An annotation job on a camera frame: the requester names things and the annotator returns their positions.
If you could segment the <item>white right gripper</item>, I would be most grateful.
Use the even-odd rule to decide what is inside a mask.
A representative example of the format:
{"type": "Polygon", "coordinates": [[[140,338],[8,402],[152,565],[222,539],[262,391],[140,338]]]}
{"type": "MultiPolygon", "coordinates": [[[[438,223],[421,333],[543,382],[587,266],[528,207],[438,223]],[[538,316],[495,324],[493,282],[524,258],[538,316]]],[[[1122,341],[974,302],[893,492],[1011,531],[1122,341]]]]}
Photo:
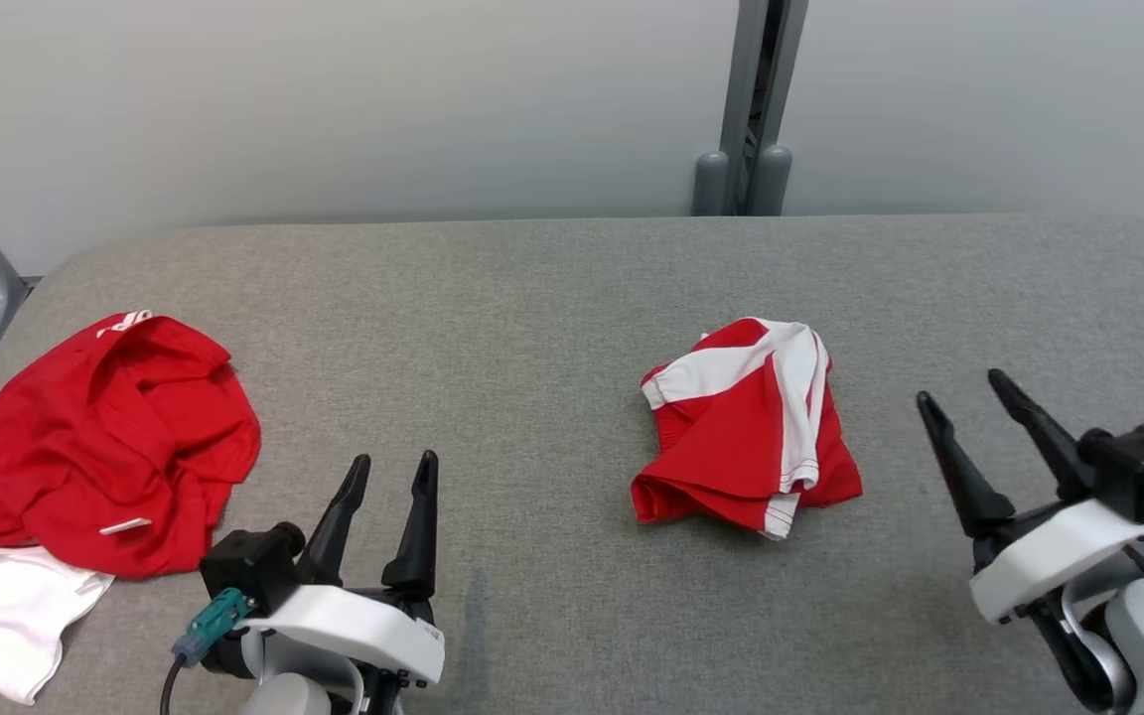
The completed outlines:
{"type": "MultiPolygon", "coordinates": [[[[1059,588],[1080,601],[1139,579],[1141,571],[1125,556],[1125,547],[1144,547],[1144,523],[1127,519],[1096,499],[1086,500],[1093,496],[1095,470],[1079,456],[1077,438],[1004,370],[988,370],[988,383],[1004,412],[1043,456],[1058,498],[1085,501],[1050,516],[972,575],[968,588],[977,611],[995,623],[1059,588]]],[[[917,411],[962,532],[980,539],[1011,521],[1012,503],[977,470],[939,403],[929,392],[919,392],[917,411]]]]}

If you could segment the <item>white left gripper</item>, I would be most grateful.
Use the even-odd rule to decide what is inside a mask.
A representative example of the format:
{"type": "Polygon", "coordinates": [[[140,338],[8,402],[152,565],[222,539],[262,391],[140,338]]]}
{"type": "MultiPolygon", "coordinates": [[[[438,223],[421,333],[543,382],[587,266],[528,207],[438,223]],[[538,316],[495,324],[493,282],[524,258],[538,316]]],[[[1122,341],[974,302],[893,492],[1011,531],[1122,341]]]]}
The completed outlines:
{"type": "Polygon", "coordinates": [[[239,661],[246,677],[267,680],[283,672],[317,672],[331,684],[353,680],[341,660],[372,666],[436,686],[446,661],[444,634],[430,601],[436,590],[439,547],[439,456],[426,451],[410,485],[410,513],[394,561],[386,564],[386,590],[358,593],[341,587],[353,515],[362,507],[371,458],[359,454],[305,542],[296,570],[300,583],[268,615],[239,623],[239,661]]]}

